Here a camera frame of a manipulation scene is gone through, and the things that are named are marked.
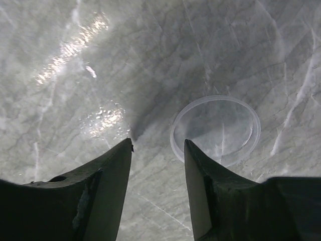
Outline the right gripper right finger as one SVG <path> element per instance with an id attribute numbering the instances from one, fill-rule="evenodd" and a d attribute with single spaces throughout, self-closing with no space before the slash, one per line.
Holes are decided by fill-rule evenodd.
<path id="1" fill-rule="evenodd" d="M 195 240 L 320 240 L 320 178 L 243 178 L 185 140 Z"/>

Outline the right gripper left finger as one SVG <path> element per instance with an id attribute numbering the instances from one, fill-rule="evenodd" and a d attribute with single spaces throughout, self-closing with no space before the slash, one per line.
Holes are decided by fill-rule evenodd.
<path id="1" fill-rule="evenodd" d="M 1 240 L 116 240 L 133 145 L 47 182 L 1 181 Z"/>

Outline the clear plastic tube lid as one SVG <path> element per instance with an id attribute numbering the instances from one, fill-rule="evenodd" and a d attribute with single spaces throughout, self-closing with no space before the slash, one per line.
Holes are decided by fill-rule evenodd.
<path id="1" fill-rule="evenodd" d="M 177 115 L 170 134 L 174 154 L 184 161 L 185 140 L 224 167 L 247 158 L 258 144 L 261 125 L 247 103 L 225 95 L 199 98 Z"/>

